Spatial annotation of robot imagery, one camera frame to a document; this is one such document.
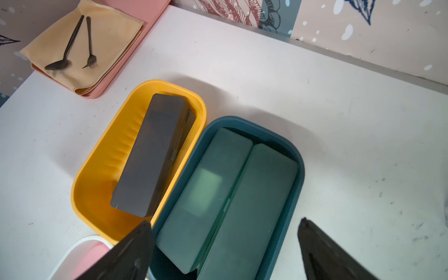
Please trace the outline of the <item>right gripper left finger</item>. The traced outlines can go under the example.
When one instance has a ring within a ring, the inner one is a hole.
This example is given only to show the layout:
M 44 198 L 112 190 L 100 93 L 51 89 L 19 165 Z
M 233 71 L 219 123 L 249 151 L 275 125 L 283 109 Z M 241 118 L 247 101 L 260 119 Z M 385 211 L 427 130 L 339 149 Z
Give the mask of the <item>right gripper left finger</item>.
M 152 260 L 155 240 L 147 220 L 116 244 L 79 280 L 144 280 Z

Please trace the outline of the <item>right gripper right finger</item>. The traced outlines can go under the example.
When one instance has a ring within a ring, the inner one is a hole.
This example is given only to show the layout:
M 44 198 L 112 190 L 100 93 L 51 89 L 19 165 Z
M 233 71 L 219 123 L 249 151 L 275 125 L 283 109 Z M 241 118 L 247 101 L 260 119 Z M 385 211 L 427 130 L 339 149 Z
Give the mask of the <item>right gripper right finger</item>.
M 308 280 L 376 279 L 311 220 L 301 220 L 297 238 Z

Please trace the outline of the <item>pink pencil case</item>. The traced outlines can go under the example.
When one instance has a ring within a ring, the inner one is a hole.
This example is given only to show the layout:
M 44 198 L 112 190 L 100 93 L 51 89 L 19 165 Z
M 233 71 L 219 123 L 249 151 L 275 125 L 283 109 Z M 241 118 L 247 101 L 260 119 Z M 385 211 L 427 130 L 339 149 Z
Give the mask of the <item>pink pencil case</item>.
M 75 268 L 71 279 L 75 280 L 81 276 L 86 270 L 91 268 L 98 260 L 100 260 L 110 249 L 105 244 L 97 245 L 91 248 Z

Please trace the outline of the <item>green pencil case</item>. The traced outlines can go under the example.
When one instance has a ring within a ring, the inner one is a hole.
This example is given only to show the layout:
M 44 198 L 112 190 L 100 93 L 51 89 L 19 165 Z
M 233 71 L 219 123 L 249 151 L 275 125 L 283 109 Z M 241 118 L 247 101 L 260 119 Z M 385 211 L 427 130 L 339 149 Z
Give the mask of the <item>green pencil case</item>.
M 198 279 L 255 279 L 298 170 L 276 150 L 254 146 Z
M 196 269 L 252 147 L 250 139 L 219 129 L 159 232 L 157 247 L 183 274 Z

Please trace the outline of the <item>black pencil case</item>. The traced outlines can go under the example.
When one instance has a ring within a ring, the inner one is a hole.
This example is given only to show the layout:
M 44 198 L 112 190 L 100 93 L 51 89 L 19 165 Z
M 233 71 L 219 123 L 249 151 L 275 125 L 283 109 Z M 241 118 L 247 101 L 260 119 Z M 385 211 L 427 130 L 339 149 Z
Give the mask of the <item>black pencil case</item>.
M 195 119 L 185 98 L 153 95 L 113 191 L 111 207 L 140 218 L 155 213 L 168 175 Z

